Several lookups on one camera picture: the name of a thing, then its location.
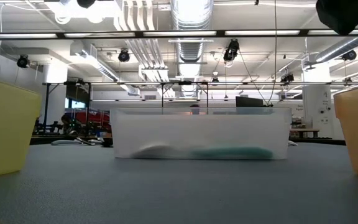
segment table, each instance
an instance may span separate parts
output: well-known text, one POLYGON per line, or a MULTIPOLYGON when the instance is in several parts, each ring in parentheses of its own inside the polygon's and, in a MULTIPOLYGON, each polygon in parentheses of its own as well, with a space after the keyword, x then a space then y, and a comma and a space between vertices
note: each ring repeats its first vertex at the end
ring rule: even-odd
POLYGON ((314 138, 318 138, 318 132, 320 129, 315 128, 292 128, 290 131, 297 131, 299 132, 299 138, 303 138, 303 133, 312 132, 314 138))
POLYGON ((345 146, 281 161, 114 159, 99 146, 31 146, 0 176, 3 223, 358 223, 345 146))

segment white column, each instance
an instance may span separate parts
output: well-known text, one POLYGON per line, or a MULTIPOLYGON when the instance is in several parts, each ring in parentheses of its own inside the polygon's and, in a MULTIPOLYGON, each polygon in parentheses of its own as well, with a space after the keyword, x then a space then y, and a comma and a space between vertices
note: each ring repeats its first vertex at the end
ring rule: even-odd
MULTIPOLYGON (((46 83, 65 82, 67 81, 67 71, 68 71, 67 66, 64 63, 57 62, 51 65, 44 65, 44 74, 45 74, 44 81, 46 83)), ((52 124, 54 121, 58 121, 60 123, 60 118, 65 113, 66 86, 51 85, 49 91, 50 94, 48 99, 47 124, 52 124)), ((46 97, 44 97, 42 100, 42 115, 40 117, 41 123, 43 123, 44 121, 45 100, 46 97)))
MULTIPOLYGON (((313 65, 315 69, 304 70, 304 82, 330 82, 329 65, 322 63, 313 65)), ((307 128, 320 129, 319 137, 333 136, 333 117, 331 105, 331 89, 329 85, 310 85, 303 87, 303 107, 307 128)))

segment gray table surface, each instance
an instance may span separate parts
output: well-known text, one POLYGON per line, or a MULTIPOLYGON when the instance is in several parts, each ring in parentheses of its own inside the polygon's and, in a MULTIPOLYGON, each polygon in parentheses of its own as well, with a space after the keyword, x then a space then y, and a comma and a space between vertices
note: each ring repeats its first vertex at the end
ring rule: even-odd
POLYGON ((358 223, 346 147, 282 161, 114 159, 99 146, 31 146, 0 176, 3 223, 358 223))

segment ceiling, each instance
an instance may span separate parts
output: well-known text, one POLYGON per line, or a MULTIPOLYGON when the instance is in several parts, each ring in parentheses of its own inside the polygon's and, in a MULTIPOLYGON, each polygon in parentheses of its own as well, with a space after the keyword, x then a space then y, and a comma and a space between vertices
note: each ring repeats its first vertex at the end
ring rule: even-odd
MULTIPOLYGON (((215 3, 238 2, 238 1, 215 1, 215 3)), ((280 1, 278 3, 289 4, 314 4, 316 1, 280 1)), ((153 1, 156 5, 169 4, 169 0, 153 1)), ((34 4, 39 9, 47 9, 44 4, 34 4)), ((113 31, 113 19, 106 18, 99 24, 92 24, 87 19, 72 19, 68 24, 56 25, 54 13, 52 11, 28 11, 12 6, 0 4, 0 16, 2 17, 3 32, 57 32, 58 28, 66 32, 86 32, 86 31, 113 31)), ((16 6, 30 9, 26 4, 16 4, 16 6)), ((274 29, 275 13, 273 6, 254 6, 254 5, 235 5, 235 6, 214 6, 212 29, 274 29)), ((154 8, 154 24, 156 29, 169 30, 172 28, 170 11, 154 8)), ((277 28, 278 29, 326 29, 317 16, 316 9, 313 7, 277 7, 277 28)), ((307 38, 307 52, 313 54, 320 52, 331 45, 339 42, 342 37, 309 37, 307 38)), ((239 82, 249 80, 244 62, 240 56, 235 59, 231 68, 223 66, 223 60, 218 60, 222 51, 227 47, 230 39, 215 38, 213 42, 207 43, 205 62, 202 65, 201 76, 210 80, 213 71, 218 72, 220 80, 228 82, 239 82)), ((280 37, 277 39, 277 57, 275 57, 274 38, 240 38, 238 39, 246 67, 253 79, 258 81, 272 80, 271 76, 280 68, 292 61, 291 58, 302 57, 306 52, 304 37, 280 37)), ((168 43, 167 39, 159 39, 160 50, 163 59, 168 66, 168 76, 174 78, 177 74, 175 65, 175 48, 168 43)), ((4 41, 2 46, 11 47, 47 47, 48 49, 60 54, 71 62, 69 76, 89 79, 91 81, 102 81, 102 75, 90 65, 76 63, 70 56, 70 44, 72 40, 31 40, 31 41, 4 41)), ((132 57, 129 62, 120 63, 117 59, 120 49, 127 48, 124 40, 92 40, 94 46, 99 50, 99 59, 104 60, 112 69, 125 77, 129 82, 138 82, 137 74, 139 63, 132 57)), ((345 75, 358 72, 358 63, 348 65, 344 69, 344 62, 337 60, 331 67, 331 78, 343 79, 345 75)), ((295 61, 288 68, 293 72, 295 80, 301 80, 300 62, 295 61)))

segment teal object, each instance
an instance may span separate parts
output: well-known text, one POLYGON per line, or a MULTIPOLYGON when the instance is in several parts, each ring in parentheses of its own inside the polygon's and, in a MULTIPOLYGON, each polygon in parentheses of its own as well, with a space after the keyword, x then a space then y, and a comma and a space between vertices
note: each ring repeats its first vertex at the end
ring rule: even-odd
POLYGON ((211 147, 193 151, 200 159, 272 159, 273 152, 261 147, 211 147))

